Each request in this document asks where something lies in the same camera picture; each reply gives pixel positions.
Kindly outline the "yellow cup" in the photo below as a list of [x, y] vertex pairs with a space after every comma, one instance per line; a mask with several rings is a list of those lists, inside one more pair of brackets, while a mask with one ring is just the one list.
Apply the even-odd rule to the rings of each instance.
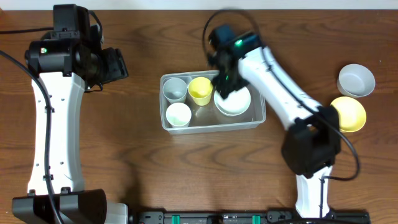
[[188, 86], [188, 93], [198, 106], [205, 106], [210, 102], [212, 91], [213, 85], [205, 77], [194, 78]]

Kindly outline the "white bowl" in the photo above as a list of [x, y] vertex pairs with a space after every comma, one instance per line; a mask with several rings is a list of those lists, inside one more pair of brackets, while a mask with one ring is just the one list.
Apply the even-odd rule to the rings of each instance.
[[233, 91], [226, 99], [215, 91], [214, 102], [218, 110], [226, 116], [238, 116], [243, 114], [251, 104], [251, 94], [247, 87]]

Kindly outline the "grey cup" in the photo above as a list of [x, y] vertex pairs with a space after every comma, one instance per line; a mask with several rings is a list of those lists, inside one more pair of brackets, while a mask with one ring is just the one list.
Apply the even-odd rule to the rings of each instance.
[[181, 78], [171, 78], [164, 83], [162, 93], [170, 104], [184, 103], [187, 96], [187, 84]]

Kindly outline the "clear plastic container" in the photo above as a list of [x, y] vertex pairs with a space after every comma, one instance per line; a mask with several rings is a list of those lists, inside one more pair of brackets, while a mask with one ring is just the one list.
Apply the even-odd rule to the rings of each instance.
[[198, 106], [190, 95], [187, 95], [185, 104], [190, 107], [192, 118], [185, 128], [174, 128], [167, 121], [166, 110], [170, 103], [162, 92], [159, 93], [160, 118], [162, 127], [170, 134], [196, 134], [217, 131], [234, 131], [240, 129], [252, 129], [266, 120], [266, 102], [263, 96], [253, 86], [247, 86], [251, 94], [251, 104], [241, 115], [226, 116], [211, 100], [205, 106]]

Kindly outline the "white cup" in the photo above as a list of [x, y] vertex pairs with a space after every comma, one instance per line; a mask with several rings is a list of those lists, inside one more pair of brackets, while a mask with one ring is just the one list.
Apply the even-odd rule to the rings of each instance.
[[165, 116], [173, 128], [186, 128], [190, 124], [192, 112], [185, 103], [174, 103], [167, 108]]

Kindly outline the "grey bowl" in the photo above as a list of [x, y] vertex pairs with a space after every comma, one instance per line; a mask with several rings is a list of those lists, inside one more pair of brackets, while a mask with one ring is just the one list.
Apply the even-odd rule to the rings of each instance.
[[374, 91], [376, 81], [373, 73], [365, 66], [349, 64], [340, 70], [336, 85], [342, 95], [360, 98]]

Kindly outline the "yellow bowl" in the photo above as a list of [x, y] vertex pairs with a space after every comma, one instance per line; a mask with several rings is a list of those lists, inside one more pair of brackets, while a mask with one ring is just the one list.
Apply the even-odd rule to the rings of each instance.
[[339, 115], [340, 131], [342, 133], [353, 133], [364, 127], [367, 120], [366, 110], [356, 99], [341, 96], [331, 103]]

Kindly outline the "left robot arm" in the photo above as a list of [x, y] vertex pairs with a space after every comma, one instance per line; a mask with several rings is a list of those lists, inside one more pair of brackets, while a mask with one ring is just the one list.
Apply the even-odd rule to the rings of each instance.
[[35, 156], [27, 195], [12, 201], [14, 216], [25, 223], [129, 222], [128, 206], [110, 202], [104, 190], [85, 189], [81, 171], [83, 95], [128, 75], [121, 51], [102, 44], [100, 24], [57, 26], [25, 54], [35, 96]]

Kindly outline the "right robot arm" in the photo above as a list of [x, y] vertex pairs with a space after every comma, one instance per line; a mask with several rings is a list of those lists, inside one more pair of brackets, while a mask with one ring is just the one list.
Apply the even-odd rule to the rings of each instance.
[[252, 85], [274, 110], [286, 135], [282, 157], [295, 173], [302, 218], [324, 218], [328, 179], [341, 151], [338, 112], [307, 95], [279, 65], [258, 34], [213, 31], [209, 42], [214, 53], [209, 63], [219, 70], [212, 84], [222, 99]]

